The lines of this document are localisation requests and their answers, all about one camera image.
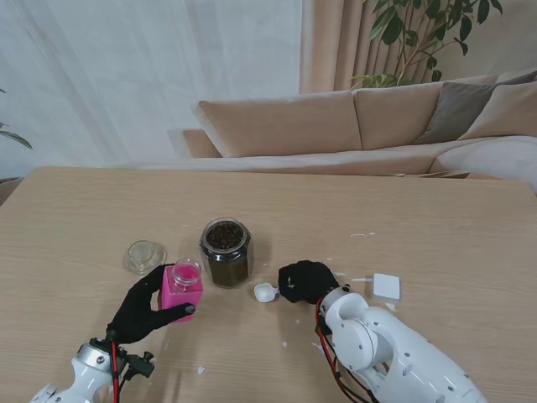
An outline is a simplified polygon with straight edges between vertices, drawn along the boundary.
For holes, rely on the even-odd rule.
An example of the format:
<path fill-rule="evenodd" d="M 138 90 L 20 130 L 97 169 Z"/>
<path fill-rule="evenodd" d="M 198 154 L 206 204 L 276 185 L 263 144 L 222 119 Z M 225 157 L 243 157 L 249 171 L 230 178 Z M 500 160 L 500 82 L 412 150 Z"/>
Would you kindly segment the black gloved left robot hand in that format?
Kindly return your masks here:
<path fill-rule="evenodd" d="M 195 313 L 196 308 L 190 303 L 158 311 L 152 309 L 152 297 L 161 289 L 165 268 L 165 265 L 158 266 L 130 288 L 107 325 L 107 340 L 116 344 L 136 343 L 151 332 Z"/>

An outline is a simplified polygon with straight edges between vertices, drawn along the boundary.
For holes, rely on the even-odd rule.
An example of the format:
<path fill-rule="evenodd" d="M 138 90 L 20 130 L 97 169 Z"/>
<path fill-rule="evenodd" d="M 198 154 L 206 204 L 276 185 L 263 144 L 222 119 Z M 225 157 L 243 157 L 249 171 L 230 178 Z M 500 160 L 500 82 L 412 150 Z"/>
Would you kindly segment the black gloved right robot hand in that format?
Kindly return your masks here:
<path fill-rule="evenodd" d="M 321 262 L 301 260 L 278 272 L 279 293 L 291 303 L 304 301 L 315 305 L 338 287 L 336 277 Z"/>

